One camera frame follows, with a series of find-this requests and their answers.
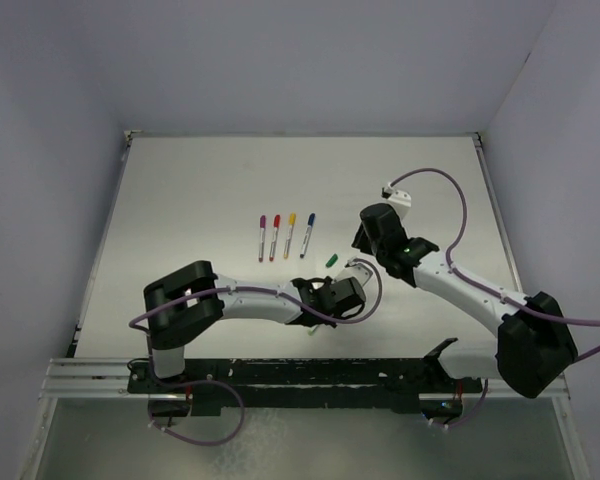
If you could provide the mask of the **green pen cap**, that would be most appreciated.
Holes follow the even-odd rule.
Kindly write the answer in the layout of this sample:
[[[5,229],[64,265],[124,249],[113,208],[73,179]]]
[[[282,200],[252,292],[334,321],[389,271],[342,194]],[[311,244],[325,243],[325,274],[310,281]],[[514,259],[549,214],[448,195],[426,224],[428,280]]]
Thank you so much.
[[[333,254],[329,258],[329,260],[326,262],[326,267],[329,268],[329,267],[333,266],[337,261],[338,261],[338,255],[337,254]]]

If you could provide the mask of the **blue pen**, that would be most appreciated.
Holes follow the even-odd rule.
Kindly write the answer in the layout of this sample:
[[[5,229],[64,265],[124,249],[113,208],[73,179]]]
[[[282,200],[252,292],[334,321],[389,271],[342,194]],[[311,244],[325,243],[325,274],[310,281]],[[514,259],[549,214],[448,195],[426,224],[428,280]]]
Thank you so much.
[[[309,247],[309,242],[311,239],[311,235],[313,232],[313,227],[309,227],[308,225],[306,225],[306,230],[305,230],[305,234],[304,234],[304,238],[301,244],[301,249],[300,249],[300,254],[299,254],[299,258],[300,259],[304,259],[307,255],[307,250]]]

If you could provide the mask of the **yellow pen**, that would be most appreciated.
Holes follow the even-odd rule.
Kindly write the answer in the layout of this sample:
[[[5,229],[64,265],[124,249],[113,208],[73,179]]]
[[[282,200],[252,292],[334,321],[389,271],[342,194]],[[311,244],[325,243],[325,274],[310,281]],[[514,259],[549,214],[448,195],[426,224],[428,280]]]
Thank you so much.
[[[295,225],[294,226],[289,225],[289,218],[288,218],[287,233],[286,233],[284,250],[283,250],[283,258],[285,260],[288,259],[289,255],[290,255],[291,244],[292,244],[292,239],[293,239],[293,234],[294,234],[294,227],[295,227]]]

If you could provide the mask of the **red pen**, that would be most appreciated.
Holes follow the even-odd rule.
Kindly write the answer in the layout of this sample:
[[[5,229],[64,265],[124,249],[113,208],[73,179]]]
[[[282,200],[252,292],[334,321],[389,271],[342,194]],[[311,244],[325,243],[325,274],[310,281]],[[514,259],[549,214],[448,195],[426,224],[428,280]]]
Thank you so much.
[[[279,236],[279,228],[274,228],[274,226],[272,224],[272,236],[271,236],[269,255],[268,255],[268,259],[270,262],[273,262],[275,259],[276,247],[277,247],[278,236]]]

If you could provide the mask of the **purple pen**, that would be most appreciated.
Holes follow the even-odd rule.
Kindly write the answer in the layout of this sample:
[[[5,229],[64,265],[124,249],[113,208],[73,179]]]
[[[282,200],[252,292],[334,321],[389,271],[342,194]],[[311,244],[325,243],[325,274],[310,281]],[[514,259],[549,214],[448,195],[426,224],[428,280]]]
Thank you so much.
[[[258,261],[262,263],[264,261],[264,250],[266,241],[266,228],[259,228],[259,244],[258,244]]]

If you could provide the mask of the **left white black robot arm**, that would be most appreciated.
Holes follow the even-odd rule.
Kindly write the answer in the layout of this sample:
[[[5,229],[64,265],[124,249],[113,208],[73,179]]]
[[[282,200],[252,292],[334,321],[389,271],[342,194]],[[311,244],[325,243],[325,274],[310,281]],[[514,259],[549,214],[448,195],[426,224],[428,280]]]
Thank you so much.
[[[335,327],[356,319],[366,305],[368,267],[349,264],[332,277],[295,278],[279,285],[248,285],[196,261],[146,286],[153,367],[151,381],[164,392],[182,387],[184,349],[221,320],[258,319],[281,325]]]

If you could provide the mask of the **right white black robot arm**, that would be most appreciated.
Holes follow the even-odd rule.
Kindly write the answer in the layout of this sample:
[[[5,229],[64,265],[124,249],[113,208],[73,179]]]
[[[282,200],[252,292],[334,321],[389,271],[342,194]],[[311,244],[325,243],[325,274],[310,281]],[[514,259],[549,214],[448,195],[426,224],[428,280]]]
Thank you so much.
[[[463,280],[435,244],[407,235],[393,206],[364,208],[352,245],[373,256],[389,276],[443,299],[492,334],[481,345],[451,339],[431,352],[424,376],[432,389],[447,391],[464,378],[499,379],[523,397],[536,398],[577,360],[575,341],[553,297]]]

